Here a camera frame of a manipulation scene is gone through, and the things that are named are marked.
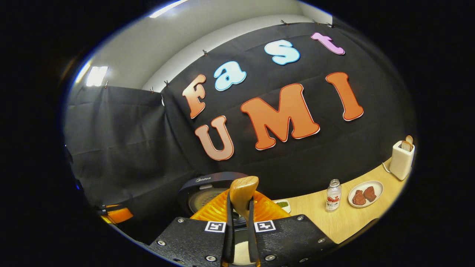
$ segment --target light blue letter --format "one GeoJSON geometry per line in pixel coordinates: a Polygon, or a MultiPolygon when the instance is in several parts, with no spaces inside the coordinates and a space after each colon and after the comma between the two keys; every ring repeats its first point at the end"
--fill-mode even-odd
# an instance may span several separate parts
{"type": "Polygon", "coordinates": [[[214,72],[214,77],[217,78],[214,84],[216,90],[224,91],[230,88],[231,85],[242,83],[246,78],[246,72],[241,70],[236,61],[229,61],[214,72]]]}
{"type": "Polygon", "coordinates": [[[272,55],[272,61],[279,65],[296,62],[300,58],[300,53],[292,47],[292,43],[279,40],[266,44],[264,51],[272,55]]]}

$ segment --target steak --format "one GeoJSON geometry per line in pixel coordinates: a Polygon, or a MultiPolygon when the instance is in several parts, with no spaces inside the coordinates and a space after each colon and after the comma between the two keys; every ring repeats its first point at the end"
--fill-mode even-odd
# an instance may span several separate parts
{"type": "Polygon", "coordinates": [[[372,186],[368,187],[364,193],[364,197],[367,198],[370,202],[373,202],[376,199],[376,195],[374,194],[374,188],[372,186]]]}
{"type": "Polygon", "coordinates": [[[353,204],[361,206],[366,204],[366,199],[363,196],[363,191],[357,190],[355,196],[353,197],[353,204]]]}

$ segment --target bottle cap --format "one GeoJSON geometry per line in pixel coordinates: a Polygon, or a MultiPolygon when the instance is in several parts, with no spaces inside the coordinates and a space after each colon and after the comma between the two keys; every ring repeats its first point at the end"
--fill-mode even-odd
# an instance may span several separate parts
{"type": "Polygon", "coordinates": [[[330,187],[337,187],[340,185],[340,181],[338,179],[333,179],[330,181],[330,187]]]}

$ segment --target midea logo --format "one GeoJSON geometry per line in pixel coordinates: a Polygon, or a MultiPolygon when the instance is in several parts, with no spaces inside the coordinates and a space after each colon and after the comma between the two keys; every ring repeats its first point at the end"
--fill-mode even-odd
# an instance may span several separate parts
{"type": "Polygon", "coordinates": [[[199,181],[206,181],[206,180],[209,180],[211,179],[211,177],[208,177],[208,178],[198,178],[196,179],[196,182],[199,182],[199,181]]]}

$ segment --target wooden table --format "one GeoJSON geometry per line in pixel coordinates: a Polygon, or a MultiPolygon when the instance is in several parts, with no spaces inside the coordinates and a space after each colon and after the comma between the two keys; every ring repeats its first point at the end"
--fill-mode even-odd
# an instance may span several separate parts
{"type": "MultiPolygon", "coordinates": [[[[385,161],[389,168],[391,158],[385,161]]],[[[382,165],[366,174],[342,184],[342,200],[334,212],[325,210],[326,190],[308,195],[288,198],[290,215],[308,216],[336,244],[340,244],[373,219],[381,217],[398,198],[408,178],[399,180],[384,170],[382,165]],[[348,194],[358,184],[365,181],[379,181],[384,186],[383,194],[373,204],[365,208],[356,208],[348,202],[348,194]]]]}

